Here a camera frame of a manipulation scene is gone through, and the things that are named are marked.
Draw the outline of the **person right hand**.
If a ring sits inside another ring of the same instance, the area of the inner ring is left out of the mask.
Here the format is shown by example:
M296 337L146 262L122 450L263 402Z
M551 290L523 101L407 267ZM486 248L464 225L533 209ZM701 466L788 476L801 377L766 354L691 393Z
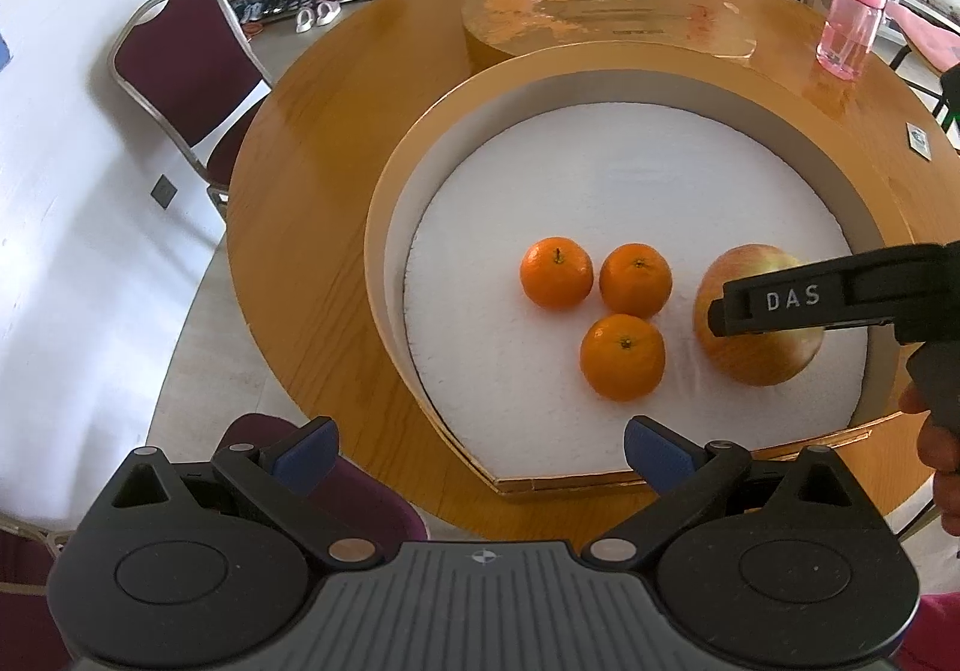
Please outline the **person right hand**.
M947 427L934 421L932 411L924 400L919 388L909 384L900 395L898 407L903 414L924 414L923 427L918 434L918 455L924 465L944 474L955 474L960 466L960 447L958 437Z

